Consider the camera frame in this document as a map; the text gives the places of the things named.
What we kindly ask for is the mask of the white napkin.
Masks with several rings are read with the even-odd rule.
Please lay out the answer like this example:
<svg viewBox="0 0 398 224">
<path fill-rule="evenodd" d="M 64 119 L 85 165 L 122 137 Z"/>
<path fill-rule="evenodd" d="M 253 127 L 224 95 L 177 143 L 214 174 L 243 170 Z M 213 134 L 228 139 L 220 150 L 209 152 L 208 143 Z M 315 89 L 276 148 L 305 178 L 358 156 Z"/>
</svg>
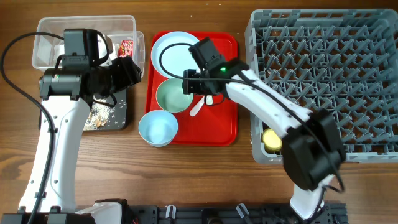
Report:
<svg viewBox="0 0 398 224">
<path fill-rule="evenodd" d="M 101 36 L 100 34 L 97 35 L 98 37 L 98 52 L 99 52 L 99 58 L 103 58 L 106 55 L 108 55 L 107 61 L 101 64 L 101 66 L 110 66 L 112 64 L 112 59 L 113 59 L 113 42 L 112 40 L 107 36 Z"/>
<path fill-rule="evenodd" d="M 56 46 L 54 47 L 54 56 L 53 56 L 54 61 L 56 62 L 57 59 L 58 59 L 58 57 L 59 57 L 60 55 L 63 55 L 64 53 L 65 53 L 64 45 L 63 45 L 63 44 L 58 44 L 58 45 L 56 45 Z"/>
</svg>

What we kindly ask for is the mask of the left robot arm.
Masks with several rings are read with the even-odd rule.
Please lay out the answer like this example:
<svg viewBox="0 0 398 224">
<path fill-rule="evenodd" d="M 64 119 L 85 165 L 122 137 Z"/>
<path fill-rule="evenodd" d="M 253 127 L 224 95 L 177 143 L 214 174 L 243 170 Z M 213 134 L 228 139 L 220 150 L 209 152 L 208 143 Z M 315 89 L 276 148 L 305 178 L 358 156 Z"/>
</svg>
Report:
<svg viewBox="0 0 398 224">
<path fill-rule="evenodd" d="M 107 65 L 93 29 L 65 29 L 64 53 L 39 80 L 40 135 L 30 181 L 16 213 L 3 223 L 132 223 L 125 199 L 106 199 L 78 210 L 75 171 L 80 140 L 93 103 L 103 103 L 141 81 L 141 69 L 129 56 Z"/>
</svg>

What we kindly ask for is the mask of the yellow plastic cup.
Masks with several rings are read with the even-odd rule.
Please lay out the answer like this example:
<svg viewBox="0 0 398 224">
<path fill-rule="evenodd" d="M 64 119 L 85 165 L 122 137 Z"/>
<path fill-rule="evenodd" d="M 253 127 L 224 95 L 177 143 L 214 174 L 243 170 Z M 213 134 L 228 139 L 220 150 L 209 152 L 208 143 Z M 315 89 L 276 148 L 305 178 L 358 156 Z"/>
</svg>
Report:
<svg viewBox="0 0 398 224">
<path fill-rule="evenodd" d="M 262 142 L 265 150 L 269 153 L 278 152 L 282 149 L 282 140 L 272 129 L 265 129 L 262 134 Z"/>
</svg>

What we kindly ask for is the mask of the red snack wrapper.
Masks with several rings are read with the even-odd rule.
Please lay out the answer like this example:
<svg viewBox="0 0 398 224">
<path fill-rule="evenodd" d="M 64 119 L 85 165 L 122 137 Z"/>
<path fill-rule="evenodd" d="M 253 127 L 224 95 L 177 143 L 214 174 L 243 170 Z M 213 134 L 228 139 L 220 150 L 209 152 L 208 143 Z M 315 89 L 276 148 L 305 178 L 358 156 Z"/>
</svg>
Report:
<svg viewBox="0 0 398 224">
<path fill-rule="evenodd" d="M 119 46 L 118 57 L 132 57 L 134 51 L 134 42 L 132 40 L 123 40 Z"/>
</svg>

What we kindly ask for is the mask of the green bowl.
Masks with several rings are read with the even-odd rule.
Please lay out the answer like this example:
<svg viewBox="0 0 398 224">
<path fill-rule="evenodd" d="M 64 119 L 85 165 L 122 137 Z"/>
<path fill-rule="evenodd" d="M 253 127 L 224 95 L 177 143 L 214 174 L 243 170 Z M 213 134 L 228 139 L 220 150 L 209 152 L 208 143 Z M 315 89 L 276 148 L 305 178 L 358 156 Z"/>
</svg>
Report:
<svg viewBox="0 0 398 224">
<path fill-rule="evenodd" d="M 180 113 L 191 105 L 193 94 L 184 94 L 182 84 L 183 80 L 171 78 L 159 85 L 155 97 L 163 110 L 170 113 Z"/>
</svg>

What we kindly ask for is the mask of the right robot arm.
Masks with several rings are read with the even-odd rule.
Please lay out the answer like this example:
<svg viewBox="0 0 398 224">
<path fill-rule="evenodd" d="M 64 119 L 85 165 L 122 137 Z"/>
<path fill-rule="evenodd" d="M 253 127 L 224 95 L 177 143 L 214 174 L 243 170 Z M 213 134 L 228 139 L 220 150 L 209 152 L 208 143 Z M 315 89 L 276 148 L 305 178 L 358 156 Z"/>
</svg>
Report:
<svg viewBox="0 0 398 224">
<path fill-rule="evenodd" d="M 330 181 L 340 178 L 345 149 L 333 115 L 299 106 L 266 85 L 238 58 L 227 61 L 210 38 L 190 45 L 197 70 L 186 70 L 183 92 L 223 95 L 266 123 L 282 141 L 283 166 L 294 183 L 293 211 L 305 221 L 322 209 Z"/>
</svg>

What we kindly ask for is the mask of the leftover rice and food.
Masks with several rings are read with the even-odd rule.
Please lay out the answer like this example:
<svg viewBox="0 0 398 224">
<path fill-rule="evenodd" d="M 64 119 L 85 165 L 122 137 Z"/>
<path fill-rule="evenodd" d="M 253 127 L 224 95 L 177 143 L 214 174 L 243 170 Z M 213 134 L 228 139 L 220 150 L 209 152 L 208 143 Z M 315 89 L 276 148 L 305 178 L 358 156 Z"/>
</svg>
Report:
<svg viewBox="0 0 398 224">
<path fill-rule="evenodd" d="M 93 103 L 84 131 L 119 130 L 126 124 L 126 100 L 118 100 L 115 107 Z"/>
</svg>

